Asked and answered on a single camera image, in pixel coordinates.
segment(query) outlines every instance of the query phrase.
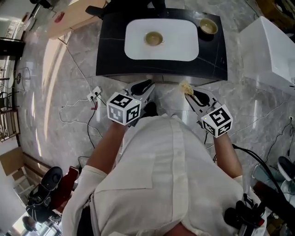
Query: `black table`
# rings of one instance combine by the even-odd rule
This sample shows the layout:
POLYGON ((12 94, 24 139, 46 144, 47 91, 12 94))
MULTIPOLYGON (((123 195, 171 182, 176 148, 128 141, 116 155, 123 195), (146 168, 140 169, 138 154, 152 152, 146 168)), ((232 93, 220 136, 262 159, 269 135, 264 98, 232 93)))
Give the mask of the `black table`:
POLYGON ((198 27, 199 55, 186 61, 133 60, 124 51, 125 32, 129 22, 135 19, 159 18, 153 8, 133 14, 121 12, 104 16, 98 46, 96 75, 117 76, 130 74, 161 74, 191 76, 227 80, 227 62, 224 34, 219 16, 197 13, 191 10, 167 9, 172 19, 185 19, 198 27), (215 35, 206 35, 200 28, 201 18, 209 18, 218 26, 215 35))

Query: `marble floor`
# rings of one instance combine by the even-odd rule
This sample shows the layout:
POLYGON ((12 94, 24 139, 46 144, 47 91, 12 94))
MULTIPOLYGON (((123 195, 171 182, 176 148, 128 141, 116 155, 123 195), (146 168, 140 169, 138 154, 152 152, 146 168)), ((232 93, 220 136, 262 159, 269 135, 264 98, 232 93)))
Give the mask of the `marble floor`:
MULTIPOLYGON (((70 0, 58 1, 55 10, 64 9, 69 2, 70 0)), ((253 0, 248 0, 248 3, 261 14, 253 0)), ((249 148, 266 159, 277 134, 289 122, 289 116, 295 117, 295 97, 243 77, 237 36, 254 21, 253 10, 244 0, 166 0, 166 5, 170 8, 204 11, 221 17, 228 60, 228 81, 203 87, 226 104, 234 117, 233 129, 229 132, 233 143, 249 148)), ((100 86, 102 99, 106 101, 115 91, 121 90, 125 83, 95 76, 101 21, 73 31, 70 37, 66 37, 68 44, 65 46, 59 40, 47 38, 47 23, 52 16, 51 11, 41 8, 36 16, 36 24, 25 36, 24 55, 18 65, 23 73, 24 87, 21 83, 16 85, 20 91, 17 94, 17 105, 20 106, 20 142, 28 154, 66 171, 70 165, 78 163, 78 156, 89 156, 93 150, 86 124, 78 123, 88 122, 93 104, 82 100, 86 99, 90 89, 100 86), (21 69, 23 67, 29 68, 30 76, 27 69, 21 69)), ((158 83, 155 102, 160 114, 177 114, 201 140, 205 139, 205 131, 196 124, 196 114, 177 85, 158 83)), ((110 125, 103 104, 99 104, 90 125, 97 128, 89 128, 90 137, 97 144, 101 139, 100 134, 104 135, 110 125)), ((290 142, 287 128, 273 146, 268 163, 274 164, 280 155, 285 155, 290 142)), ((214 156, 210 136, 206 147, 214 156)), ((245 153, 237 152, 245 175, 250 176, 256 162, 245 153)), ((294 143, 290 155, 295 159, 294 143)))

